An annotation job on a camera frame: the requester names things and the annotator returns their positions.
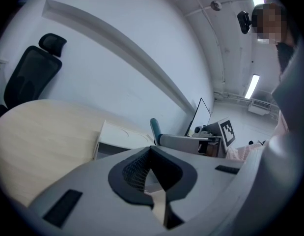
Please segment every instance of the light wood desk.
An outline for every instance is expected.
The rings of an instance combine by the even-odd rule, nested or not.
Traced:
[[[55,100],[8,111],[0,118],[0,179],[8,195],[28,206],[50,184],[91,161],[105,120],[144,132],[107,112]]]

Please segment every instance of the white wall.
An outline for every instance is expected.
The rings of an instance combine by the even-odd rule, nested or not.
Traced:
[[[256,143],[271,138],[277,122],[268,116],[259,116],[248,112],[247,107],[231,103],[215,102],[209,124],[229,117],[236,140],[231,145],[239,148],[248,145],[249,141]]]
[[[172,4],[166,0],[55,0],[90,13],[136,43],[172,79],[196,108],[200,97],[213,107],[210,75],[197,39]],[[45,0],[28,0],[0,40],[0,103],[6,82],[24,50],[38,46],[46,33],[67,39],[62,69],[41,98],[59,99],[104,109],[149,130],[149,119],[159,120],[165,133],[184,133],[186,113],[151,81],[104,46],[65,25],[42,17]]]

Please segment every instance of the office chair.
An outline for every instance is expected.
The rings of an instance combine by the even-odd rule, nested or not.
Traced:
[[[62,67],[55,56],[61,56],[63,45],[67,41],[55,34],[48,33],[39,40],[39,46],[28,47],[16,66],[4,91],[7,107],[0,105],[0,117],[9,109],[22,103],[37,100],[45,86]]]

